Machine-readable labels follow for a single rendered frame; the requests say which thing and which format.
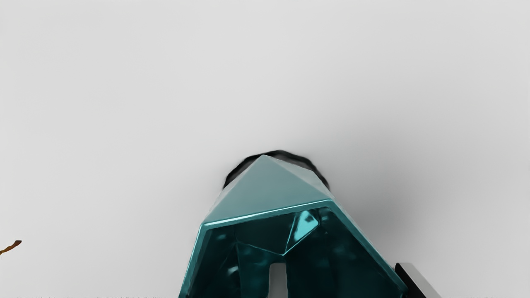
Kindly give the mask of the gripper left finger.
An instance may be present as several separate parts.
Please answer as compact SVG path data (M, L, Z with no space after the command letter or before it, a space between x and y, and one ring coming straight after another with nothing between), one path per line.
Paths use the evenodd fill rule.
M288 298L285 263L273 263L269 270L269 298Z

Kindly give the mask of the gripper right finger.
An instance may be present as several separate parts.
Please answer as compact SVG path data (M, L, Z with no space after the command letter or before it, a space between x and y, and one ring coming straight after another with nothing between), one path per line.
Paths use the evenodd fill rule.
M408 288L405 298L442 298L412 263L397 263L395 272Z

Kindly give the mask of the teal faceted mug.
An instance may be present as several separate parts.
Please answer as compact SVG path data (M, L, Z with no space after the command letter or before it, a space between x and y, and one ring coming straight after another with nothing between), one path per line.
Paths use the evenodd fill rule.
M269 298L275 263L287 298L409 292L314 171L261 155L201 223L178 298Z

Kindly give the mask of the thin brown stem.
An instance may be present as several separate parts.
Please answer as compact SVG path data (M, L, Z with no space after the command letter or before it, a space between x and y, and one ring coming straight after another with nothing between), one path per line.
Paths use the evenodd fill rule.
M6 248L0 250L0 256L8 251L11 251L13 249L15 249L15 247L21 245L22 241L21 240L16 240L14 241L11 245L7 246Z

